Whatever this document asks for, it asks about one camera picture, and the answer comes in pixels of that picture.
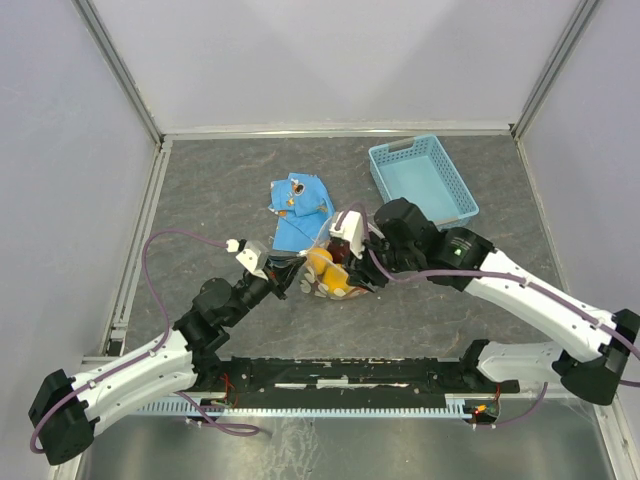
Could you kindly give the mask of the clear dotted zip bag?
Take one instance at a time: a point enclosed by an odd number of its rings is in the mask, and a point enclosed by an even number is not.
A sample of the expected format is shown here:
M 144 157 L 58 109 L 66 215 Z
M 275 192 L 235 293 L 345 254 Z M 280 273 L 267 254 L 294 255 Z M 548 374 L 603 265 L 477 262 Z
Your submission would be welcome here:
M 363 287 L 348 284 L 345 269 L 350 247 L 341 238 L 330 236 L 331 226 L 339 214 L 327 219 L 311 247 L 300 252 L 306 259 L 299 280 L 303 293 L 329 300 L 349 300 L 368 293 Z

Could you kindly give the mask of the dark red apple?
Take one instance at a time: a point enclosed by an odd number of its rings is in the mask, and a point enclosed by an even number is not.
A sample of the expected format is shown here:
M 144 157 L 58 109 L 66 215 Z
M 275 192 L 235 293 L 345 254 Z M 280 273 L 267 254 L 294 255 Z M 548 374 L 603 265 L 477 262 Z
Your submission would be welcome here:
M 326 250 L 331 254 L 332 261 L 335 264 L 344 264 L 350 255 L 350 244 L 348 241 L 332 238 L 328 243 Z

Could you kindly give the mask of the small yellow lemon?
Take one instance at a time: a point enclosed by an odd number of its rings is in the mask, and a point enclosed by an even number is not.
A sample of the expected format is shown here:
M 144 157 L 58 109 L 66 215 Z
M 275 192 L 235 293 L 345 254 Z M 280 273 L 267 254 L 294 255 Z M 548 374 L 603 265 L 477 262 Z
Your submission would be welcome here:
M 323 248 L 309 249 L 307 251 L 307 259 L 310 267 L 317 274 L 323 274 L 333 264 L 332 255 Z

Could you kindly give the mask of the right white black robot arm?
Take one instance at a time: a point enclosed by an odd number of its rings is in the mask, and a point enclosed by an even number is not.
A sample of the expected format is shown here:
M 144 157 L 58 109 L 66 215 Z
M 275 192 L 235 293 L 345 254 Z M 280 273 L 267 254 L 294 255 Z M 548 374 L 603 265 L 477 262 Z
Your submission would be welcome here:
M 476 341 L 458 368 L 467 389 L 511 380 L 558 383 L 592 404 L 612 403 L 627 362 L 639 354 L 638 314 L 611 312 L 578 300 L 516 264 L 465 227 L 438 228 L 405 198 L 374 215 L 370 231 L 359 204 L 336 215 L 334 240 L 349 252 L 349 283 L 373 290 L 422 279 L 490 302 L 547 336 L 544 343 Z

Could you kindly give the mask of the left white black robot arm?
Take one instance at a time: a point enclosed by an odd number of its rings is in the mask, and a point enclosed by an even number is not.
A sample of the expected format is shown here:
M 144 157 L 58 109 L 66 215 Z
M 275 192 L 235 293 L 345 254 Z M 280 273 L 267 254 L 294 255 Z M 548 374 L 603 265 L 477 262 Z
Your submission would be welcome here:
M 267 256 L 258 274 L 245 270 L 236 283 L 211 278 L 189 310 L 147 344 L 85 373 L 49 373 L 28 410 L 31 451 L 60 465 L 138 408 L 194 386 L 215 387 L 221 378 L 217 351 L 229 328 L 268 296 L 285 299 L 304 263 L 300 256 Z

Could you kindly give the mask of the yellow round fruit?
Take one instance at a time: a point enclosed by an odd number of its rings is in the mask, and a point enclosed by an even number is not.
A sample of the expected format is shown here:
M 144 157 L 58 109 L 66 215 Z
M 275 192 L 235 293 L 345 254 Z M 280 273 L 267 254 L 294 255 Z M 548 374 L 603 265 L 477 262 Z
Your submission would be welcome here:
M 348 273 L 340 265 L 330 265 L 322 276 L 322 284 L 330 295 L 344 297 L 349 291 Z

